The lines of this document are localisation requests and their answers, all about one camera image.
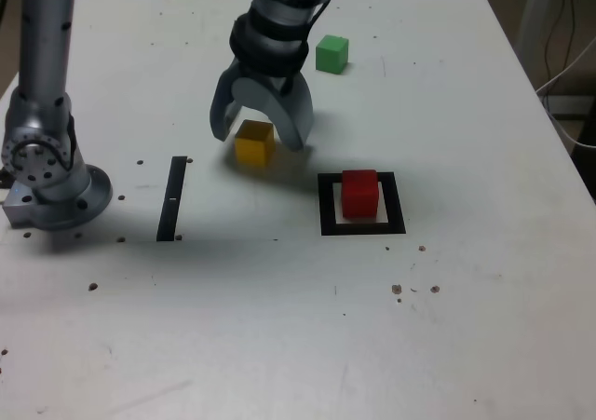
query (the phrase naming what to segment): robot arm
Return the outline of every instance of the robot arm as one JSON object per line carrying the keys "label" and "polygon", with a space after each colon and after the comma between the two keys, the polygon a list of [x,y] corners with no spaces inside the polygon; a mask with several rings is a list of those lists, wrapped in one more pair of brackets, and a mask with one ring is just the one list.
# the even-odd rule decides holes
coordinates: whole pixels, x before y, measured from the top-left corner
{"label": "robot arm", "polygon": [[23,0],[19,85],[1,154],[16,179],[4,203],[15,227],[82,224],[112,196],[107,175],[83,161],[65,91],[74,1]]}
{"label": "robot arm", "polygon": [[[86,223],[112,197],[108,176],[83,161],[65,91],[74,1],[23,0],[19,85],[1,152],[16,179],[3,206],[15,227],[56,230]],[[267,114],[292,150],[304,147],[313,108],[300,70],[308,55],[306,38],[329,2],[252,1],[234,24],[230,46],[236,58],[211,106],[217,138],[227,137],[244,105]]]}
{"label": "robot arm", "polygon": [[308,34],[330,1],[252,0],[249,12],[234,23],[230,47],[235,59],[222,74],[211,106],[217,139],[227,138],[240,107],[247,106],[265,113],[291,150],[305,147],[314,116],[300,71]]}

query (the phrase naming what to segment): black tape strip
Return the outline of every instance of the black tape strip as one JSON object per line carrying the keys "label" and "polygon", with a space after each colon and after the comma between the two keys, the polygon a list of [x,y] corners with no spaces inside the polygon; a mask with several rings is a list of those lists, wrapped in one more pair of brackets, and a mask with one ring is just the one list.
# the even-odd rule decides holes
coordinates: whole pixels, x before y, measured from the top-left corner
{"label": "black tape strip", "polygon": [[186,159],[186,156],[175,156],[171,159],[168,186],[157,228],[157,241],[174,241],[176,237],[176,223],[178,222],[180,200],[183,196]]}
{"label": "black tape strip", "polygon": [[318,206],[322,236],[382,236],[405,234],[406,226],[401,213],[400,196],[392,172],[377,173],[383,187],[387,223],[338,224],[335,220],[333,185],[342,181],[341,173],[320,173],[318,176]]}

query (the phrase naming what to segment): floor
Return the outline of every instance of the floor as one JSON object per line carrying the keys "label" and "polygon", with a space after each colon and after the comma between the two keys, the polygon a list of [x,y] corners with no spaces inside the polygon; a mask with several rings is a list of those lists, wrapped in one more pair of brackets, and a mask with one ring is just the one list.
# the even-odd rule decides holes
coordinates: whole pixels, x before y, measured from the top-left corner
{"label": "floor", "polygon": [[[571,49],[571,58],[576,56],[594,36],[596,27],[596,0],[576,1],[576,37]],[[510,42],[514,42],[522,19],[525,0],[489,0],[494,12]],[[561,0],[553,0],[549,23],[544,31],[544,42],[549,35],[552,22],[555,21],[561,6]],[[552,37],[549,59],[552,67],[558,70],[562,66],[571,31],[569,15],[562,19],[560,29]],[[9,86],[19,69],[20,41],[20,0],[8,0],[4,21],[0,26],[0,93]],[[544,48],[536,52],[536,61],[530,73],[530,80],[537,88],[547,81],[544,66]],[[561,80],[555,94],[596,95],[596,49],[578,64],[576,69]],[[579,132],[581,125],[569,122],[572,132]]]}

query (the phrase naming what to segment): wooden block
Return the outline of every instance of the wooden block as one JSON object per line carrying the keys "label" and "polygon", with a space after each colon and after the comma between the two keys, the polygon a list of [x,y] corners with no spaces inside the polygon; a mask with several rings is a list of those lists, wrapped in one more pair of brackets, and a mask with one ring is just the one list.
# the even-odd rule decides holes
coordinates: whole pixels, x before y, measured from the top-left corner
{"label": "wooden block", "polygon": [[346,38],[326,35],[317,46],[317,70],[341,74],[347,65],[349,44]]}
{"label": "wooden block", "polygon": [[276,150],[273,125],[245,120],[234,139],[239,164],[265,168]]}
{"label": "wooden block", "polygon": [[342,213],[344,218],[375,218],[379,207],[379,179],[375,170],[348,170],[342,173]]}

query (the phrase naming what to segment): white table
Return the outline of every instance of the white table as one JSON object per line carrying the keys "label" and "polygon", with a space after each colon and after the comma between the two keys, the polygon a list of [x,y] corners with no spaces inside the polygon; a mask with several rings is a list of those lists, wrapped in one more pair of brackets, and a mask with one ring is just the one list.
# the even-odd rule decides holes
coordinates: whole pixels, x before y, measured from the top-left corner
{"label": "white table", "polygon": [[[487,1],[334,0],[312,44],[352,65],[309,58],[311,157],[261,179],[208,122],[249,2],[76,1],[78,139],[126,199],[0,217],[0,418],[594,418],[596,213]],[[183,241],[155,243],[172,156]],[[408,234],[321,237],[317,173],[367,168]]]}

